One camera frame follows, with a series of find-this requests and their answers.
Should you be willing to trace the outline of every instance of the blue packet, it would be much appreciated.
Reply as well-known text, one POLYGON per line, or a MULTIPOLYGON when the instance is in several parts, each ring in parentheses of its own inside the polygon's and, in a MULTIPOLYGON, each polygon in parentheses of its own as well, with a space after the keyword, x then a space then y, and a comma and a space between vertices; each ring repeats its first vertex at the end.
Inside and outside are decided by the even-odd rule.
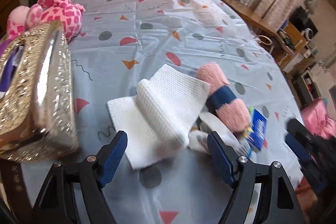
POLYGON ((246 140, 251 145, 252 149, 258 152, 263 147, 267 120, 254 107, 250 107, 249 110, 251 114, 251 122, 250 122, 251 131, 246 140))

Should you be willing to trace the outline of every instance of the metal screw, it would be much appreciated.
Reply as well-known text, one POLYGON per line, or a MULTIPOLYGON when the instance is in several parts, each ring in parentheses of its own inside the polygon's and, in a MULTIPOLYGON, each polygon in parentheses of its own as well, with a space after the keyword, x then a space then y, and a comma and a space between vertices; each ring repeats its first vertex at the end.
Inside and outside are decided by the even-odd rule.
POLYGON ((60 167, 62 165, 62 162, 60 160, 57 160, 53 163, 53 167, 60 167))
POLYGON ((96 159, 97 159, 97 158, 96 158, 96 156, 94 156, 94 155, 88 156, 88 157, 86 158, 86 160, 87 160, 88 162, 94 162, 96 159))
POLYGON ((245 156, 240 156, 240 157, 239 157, 239 161, 245 163, 245 162, 248 161, 248 158, 246 158, 245 156))
POLYGON ((275 162, 273 163, 273 165, 274 165, 275 168, 280 168, 280 167, 281 167, 281 163, 278 162, 278 161, 275 161, 275 162))

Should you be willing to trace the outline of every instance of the pink plush toy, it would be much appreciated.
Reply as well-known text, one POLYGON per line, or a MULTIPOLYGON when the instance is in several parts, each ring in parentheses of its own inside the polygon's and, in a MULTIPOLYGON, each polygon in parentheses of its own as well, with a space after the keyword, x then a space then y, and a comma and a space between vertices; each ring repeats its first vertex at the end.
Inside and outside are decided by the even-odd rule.
POLYGON ((208 100, 226 127, 232 133, 244 131, 250 124, 250 113, 244 102, 228 87, 229 81, 218 64, 211 62, 201 66, 196 78, 210 84, 208 100))
POLYGON ((79 33, 84 12, 82 5, 74 4, 70 0, 38 0, 31 8, 15 8, 9 14, 6 32, 10 39, 14 39, 40 23, 58 19, 63 23, 65 37, 69 42, 79 33))

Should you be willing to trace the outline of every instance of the blue gripper pad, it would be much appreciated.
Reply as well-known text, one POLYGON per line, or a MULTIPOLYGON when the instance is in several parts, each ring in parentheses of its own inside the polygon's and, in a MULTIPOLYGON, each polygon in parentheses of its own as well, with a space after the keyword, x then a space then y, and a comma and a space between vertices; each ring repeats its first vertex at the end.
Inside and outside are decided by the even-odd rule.
POLYGON ((311 161, 311 157, 305 148, 297 141, 296 138, 290 133, 288 133, 285 137, 285 142, 288 144, 290 149, 295 153, 295 155, 302 161, 311 161))
POLYGON ((233 178, 232 175, 232 166, 230 164, 230 161, 226 157, 221 146, 215 139, 214 135, 212 135, 212 133, 208 134, 207 143, 209 152, 211 153, 212 156, 212 160, 219 172, 219 175, 222 178, 222 181, 232 188, 235 179, 233 178))
POLYGON ((118 165, 123 157, 127 147, 127 134, 122 132, 116 145, 113 147, 110 155, 105 160, 102 166, 101 177, 99 180, 100 186, 103 188, 110 183, 118 168, 118 165))

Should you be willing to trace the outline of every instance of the folded napkin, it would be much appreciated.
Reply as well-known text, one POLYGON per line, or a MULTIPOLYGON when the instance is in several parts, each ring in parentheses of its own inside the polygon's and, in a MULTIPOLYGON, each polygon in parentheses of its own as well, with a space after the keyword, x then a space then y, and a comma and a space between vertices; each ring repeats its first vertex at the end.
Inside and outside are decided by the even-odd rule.
POLYGON ((163 65, 141 80, 137 95, 108 101, 115 130, 127 133, 126 156, 133 169, 173 156, 189 144, 188 132, 208 97, 210 85, 163 65))

